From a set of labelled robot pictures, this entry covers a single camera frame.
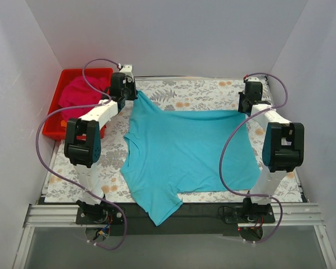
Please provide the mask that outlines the turquoise t shirt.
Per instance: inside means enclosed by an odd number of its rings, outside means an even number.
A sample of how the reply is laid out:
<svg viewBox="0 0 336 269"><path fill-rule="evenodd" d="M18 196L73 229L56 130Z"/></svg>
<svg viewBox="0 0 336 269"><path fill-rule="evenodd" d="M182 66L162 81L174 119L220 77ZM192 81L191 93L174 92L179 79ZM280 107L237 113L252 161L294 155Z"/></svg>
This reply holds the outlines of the turquoise t shirt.
<svg viewBox="0 0 336 269"><path fill-rule="evenodd" d="M254 186L260 169L244 119L233 110L164 111L138 93L120 171L155 225L181 206L181 193Z"/></svg>

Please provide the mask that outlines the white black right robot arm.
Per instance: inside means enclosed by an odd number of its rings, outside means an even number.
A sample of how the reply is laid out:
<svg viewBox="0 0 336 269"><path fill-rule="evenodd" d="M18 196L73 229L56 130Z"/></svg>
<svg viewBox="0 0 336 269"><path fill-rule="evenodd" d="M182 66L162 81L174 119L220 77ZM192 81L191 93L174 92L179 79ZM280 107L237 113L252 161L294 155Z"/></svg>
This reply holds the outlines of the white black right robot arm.
<svg viewBox="0 0 336 269"><path fill-rule="evenodd" d="M272 196L282 179L301 166L304 160L305 127L280 116L270 102L264 101L260 79L244 79L245 88L239 93L238 112L252 116L264 130L262 149L263 169L250 197L242 202L241 217L247 222L263 222L272 216Z"/></svg>

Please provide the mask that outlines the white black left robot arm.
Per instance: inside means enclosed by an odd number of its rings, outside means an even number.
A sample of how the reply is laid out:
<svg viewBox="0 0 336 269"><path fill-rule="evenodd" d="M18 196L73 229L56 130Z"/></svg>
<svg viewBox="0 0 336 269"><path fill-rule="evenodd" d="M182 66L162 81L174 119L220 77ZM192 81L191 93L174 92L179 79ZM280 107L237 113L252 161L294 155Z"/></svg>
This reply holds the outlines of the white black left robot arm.
<svg viewBox="0 0 336 269"><path fill-rule="evenodd" d="M76 201L77 224L124 224L123 213L102 201L104 193L99 186L97 165L101 156L101 129L124 108L126 101L137 99L131 66L125 65L112 74L107 93L110 96L103 96L98 106L67 123L64 155L74 166L85 191Z"/></svg>

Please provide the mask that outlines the magenta t shirt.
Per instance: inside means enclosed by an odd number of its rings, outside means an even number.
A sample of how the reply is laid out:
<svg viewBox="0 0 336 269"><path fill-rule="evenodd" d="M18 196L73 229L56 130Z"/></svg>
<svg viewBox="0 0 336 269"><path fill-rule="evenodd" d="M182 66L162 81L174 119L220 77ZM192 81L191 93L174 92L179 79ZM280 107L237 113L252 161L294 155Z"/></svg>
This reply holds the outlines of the magenta t shirt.
<svg viewBox="0 0 336 269"><path fill-rule="evenodd" d="M94 78L86 76L87 81L100 92L110 86L106 77ZM58 101L61 108L97 104L102 94L92 89L82 76L74 78L62 91Z"/></svg>

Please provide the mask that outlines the orange cloth in bin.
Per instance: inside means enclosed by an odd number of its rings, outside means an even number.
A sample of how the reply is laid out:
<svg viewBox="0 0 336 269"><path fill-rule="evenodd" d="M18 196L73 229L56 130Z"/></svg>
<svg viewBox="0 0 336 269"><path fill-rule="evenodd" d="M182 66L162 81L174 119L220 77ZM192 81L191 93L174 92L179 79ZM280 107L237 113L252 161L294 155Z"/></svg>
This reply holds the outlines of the orange cloth in bin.
<svg viewBox="0 0 336 269"><path fill-rule="evenodd" d="M67 122L65 120L62 120L60 122L61 127L66 128L67 127Z"/></svg>

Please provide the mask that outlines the red plastic bin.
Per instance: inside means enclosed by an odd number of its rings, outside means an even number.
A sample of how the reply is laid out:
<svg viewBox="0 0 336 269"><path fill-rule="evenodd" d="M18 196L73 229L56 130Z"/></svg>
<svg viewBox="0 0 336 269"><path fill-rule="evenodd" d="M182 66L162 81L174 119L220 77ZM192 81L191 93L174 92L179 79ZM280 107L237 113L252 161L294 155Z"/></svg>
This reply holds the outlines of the red plastic bin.
<svg viewBox="0 0 336 269"><path fill-rule="evenodd" d="M94 88L86 79L86 76L94 77L94 78L100 78L100 77L106 77L111 80L111 75L113 73L113 69L111 68L88 68L85 71L81 69L65 69L62 71L61 76L59 78L57 88L55 90L52 103L49 109L49 113L52 113L61 107L58 105L59 98L61 96L61 93L63 89L76 77L82 76L87 84L97 91L98 93L101 93L99 90ZM62 112L59 112L53 116L51 116L48 120L46 120L42 134L53 139L60 141L65 138L66 136L66 128L61 127L60 122L62 120L65 120L66 122L70 118L79 118L80 116L86 114L89 112L90 108L79 108L79 109L68 109L64 110Z"/></svg>

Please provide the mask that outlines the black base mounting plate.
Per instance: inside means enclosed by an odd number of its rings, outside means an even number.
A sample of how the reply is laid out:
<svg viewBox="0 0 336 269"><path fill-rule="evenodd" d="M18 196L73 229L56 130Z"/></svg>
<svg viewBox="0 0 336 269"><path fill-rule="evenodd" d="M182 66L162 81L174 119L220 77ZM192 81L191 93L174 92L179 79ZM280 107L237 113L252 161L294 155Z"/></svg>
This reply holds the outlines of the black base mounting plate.
<svg viewBox="0 0 336 269"><path fill-rule="evenodd" d="M86 226L110 225L111 235L121 235L124 219L114 206L84 205L78 201L76 224ZM261 224L273 224L278 220L272 206L246 206L235 203L183 203L162 224L156 226L136 203L119 203L128 220L128 235L181 235L225 234L237 236L238 224L247 224L257 229Z"/></svg>

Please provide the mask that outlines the aluminium frame rail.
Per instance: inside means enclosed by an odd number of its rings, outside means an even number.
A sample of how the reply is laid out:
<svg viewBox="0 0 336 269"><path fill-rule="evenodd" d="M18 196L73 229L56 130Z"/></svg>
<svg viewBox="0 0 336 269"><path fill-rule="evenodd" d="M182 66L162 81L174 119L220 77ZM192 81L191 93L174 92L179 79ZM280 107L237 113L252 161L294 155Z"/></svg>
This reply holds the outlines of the aluminium frame rail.
<svg viewBox="0 0 336 269"><path fill-rule="evenodd" d="M336 268L315 203L31 205L14 268Z"/></svg>

